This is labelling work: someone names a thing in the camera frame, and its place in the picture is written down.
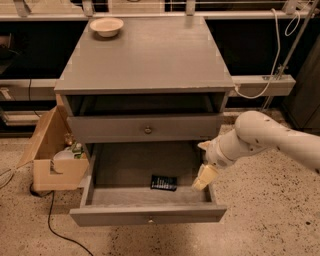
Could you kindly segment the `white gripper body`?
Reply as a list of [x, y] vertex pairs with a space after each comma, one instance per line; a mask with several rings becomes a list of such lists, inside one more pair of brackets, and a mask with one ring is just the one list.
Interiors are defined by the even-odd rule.
[[207, 163], [218, 169], [225, 169], [234, 164], [222, 152], [219, 137], [208, 142], [205, 155]]

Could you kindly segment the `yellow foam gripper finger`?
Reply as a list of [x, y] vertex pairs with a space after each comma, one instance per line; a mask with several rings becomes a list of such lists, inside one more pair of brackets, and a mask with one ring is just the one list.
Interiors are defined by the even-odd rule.
[[217, 169], [209, 164], [202, 164], [197, 177], [193, 181], [192, 188], [201, 191], [206, 188], [218, 175]]
[[210, 145], [211, 141], [208, 140], [208, 141], [204, 141], [204, 142], [200, 142], [198, 144], [198, 147], [201, 149], [201, 150], [207, 150], [209, 145]]

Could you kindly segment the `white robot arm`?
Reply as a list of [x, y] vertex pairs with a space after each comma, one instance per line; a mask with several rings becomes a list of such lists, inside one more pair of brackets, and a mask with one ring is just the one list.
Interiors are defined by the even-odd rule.
[[219, 169], [233, 165], [239, 158], [275, 148], [315, 173], [320, 171], [320, 137], [287, 128], [257, 111], [240, 114], [234, 129], [201, 142], [205, 160], [192, 187], [203, 190], [218, 175]]

